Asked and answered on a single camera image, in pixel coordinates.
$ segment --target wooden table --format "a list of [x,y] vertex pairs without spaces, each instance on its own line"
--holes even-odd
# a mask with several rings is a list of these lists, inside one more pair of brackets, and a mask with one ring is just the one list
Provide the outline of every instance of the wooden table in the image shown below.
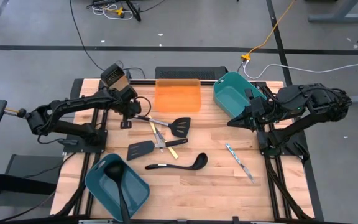
[[[98,89],[98,79],[84,79],[80,95],[92,95]],[[267,82],[273,92],[283,86],[282,82]],[[153,85],[134,85],[139,96],[154,102]],[[201,86],[202,106],[199,113],[158,113],[151,111],[155,119],[172,122],[182,116],[191,117],[188,134],[189,143],[175,146],[179,158],[175,160],[169,150],[163,153],[156,149],[151,154],[129,161],[129,165],[150,185],[150,197],[143,207],[133,216],[135,219],[163,220],[273,220],[269,185],[264,157],[260,155],[256,133],[247,129],[231,128],[226,125],[229,116],[213,101],[212,86]],[[140,99],[142,111],[148,110],[148,104]],[[75,114],[74,122],[91,122],[93,110],[80,111]],[[121,116],[112,111],[108,114],[108,140],[104,154],[116,153],[123,159],[127,155],[129,144],[153,140],[149,123],[133,121],[132,129],[120,129]],[[283,128],[291,121],[276,125]],[[167,141],[177,139],[167,127],[157,125]],[[240,160],[245,164],[256,181],[252,184],[246,173],[240,168],[231,153],[226,149],[229,143]],[[208,164],[198,171],[179,169],[145,170],[144,167],[154,163],[169,163],[190,166],[197,155],[205,152]],[[58,212],[78,186],[83,165],[84,154],[73,156],[62,167],[51,214]],[[306,183],[305,173],[299,158],[282,156],[283,171],[288,191],[299,206],[309,216],[313,208]],[[280,216],[284,217],[280,192],[276,189]],[[84,213],[88,191],[83,194],[81,211]],[[111,218],[107,210],[93,201],[92,218]]]

